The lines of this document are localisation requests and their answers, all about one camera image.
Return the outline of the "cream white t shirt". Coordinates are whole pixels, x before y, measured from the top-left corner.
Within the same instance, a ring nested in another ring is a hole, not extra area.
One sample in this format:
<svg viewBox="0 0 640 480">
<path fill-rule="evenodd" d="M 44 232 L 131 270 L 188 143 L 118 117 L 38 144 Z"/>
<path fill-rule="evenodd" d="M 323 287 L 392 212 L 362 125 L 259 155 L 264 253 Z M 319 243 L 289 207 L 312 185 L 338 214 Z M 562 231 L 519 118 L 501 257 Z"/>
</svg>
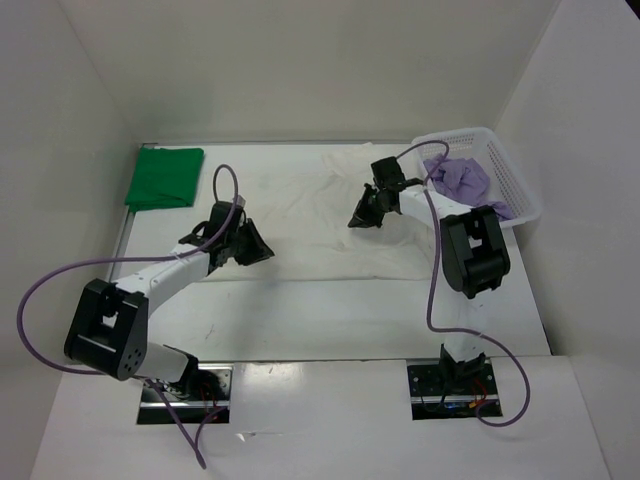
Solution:
<svg viewBox="0 0 640 480">
<path fill-rule="evenodd" d="M 318 172 L 239 174 L 248 216 L 275 255 L 249 267 L 229 261 L 208 281 L 428 278 L 433 252 L 426 225 L 391 213 L 380 228 L 348 226 L 372 180 L 371 163 L 391 154 L 365 143 L 323 155 Z"/>
</svg>

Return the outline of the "green t shirt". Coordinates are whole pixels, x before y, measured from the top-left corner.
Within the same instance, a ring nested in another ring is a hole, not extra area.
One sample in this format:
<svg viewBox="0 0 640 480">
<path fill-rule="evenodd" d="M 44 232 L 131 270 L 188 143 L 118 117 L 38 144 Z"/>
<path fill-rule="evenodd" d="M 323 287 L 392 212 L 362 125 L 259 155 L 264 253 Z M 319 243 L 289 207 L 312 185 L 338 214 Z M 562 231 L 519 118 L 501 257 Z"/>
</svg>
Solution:
<svg viewBox="0 0 640 480">
<path fill-rule="evenodd" d="M 191 207 L 204 156 L 201 148 L 141 148 L 125 205 L 133 213 Z"/>
</svg>

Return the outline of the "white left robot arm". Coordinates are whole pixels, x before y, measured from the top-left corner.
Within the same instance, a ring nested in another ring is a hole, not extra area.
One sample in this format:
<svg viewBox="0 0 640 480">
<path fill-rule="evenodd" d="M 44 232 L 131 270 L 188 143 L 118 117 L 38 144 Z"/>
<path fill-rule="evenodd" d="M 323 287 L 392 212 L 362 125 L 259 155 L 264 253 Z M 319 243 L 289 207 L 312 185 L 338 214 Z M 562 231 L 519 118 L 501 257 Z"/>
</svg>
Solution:
<svg viewBox="0 0 640 480">
<path fill-rule="evenodd" d="M 158 261 L 114 283 L 89 282 L 82 294 L 64 344 L 64 354 L 119 381 L 135 376 L 163 381 L 180 400 L 200 385 L 198 360 L 177 348 L 148 341 L 152 314 L 174 295 L 232 259 L 249 266 L 274 256 L 252 219 L 234 221 L 203 251 L 201 223 Z"/>
</svg>

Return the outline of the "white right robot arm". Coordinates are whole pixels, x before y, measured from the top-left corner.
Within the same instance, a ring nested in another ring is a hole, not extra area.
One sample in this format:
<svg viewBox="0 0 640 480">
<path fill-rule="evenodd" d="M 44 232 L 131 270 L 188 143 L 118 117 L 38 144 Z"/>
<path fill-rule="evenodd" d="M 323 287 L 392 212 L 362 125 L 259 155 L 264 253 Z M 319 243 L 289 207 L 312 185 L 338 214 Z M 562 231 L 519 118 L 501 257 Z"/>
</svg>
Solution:
<svg viewBox="0 0 640 480">
<path fill-rule="evenodd" d="M 387 188 L 365 185 L 348 226 L 381 227 L 392 212 L 434 232 L 426 323 L 444 338 L 439 382 L 446 391 L 460 393 L 485 362 L 485 297 L 501 286 L 511 267 L 497 214 L 490 206 L 472 208 L 411 180 Z"/>
</svg>

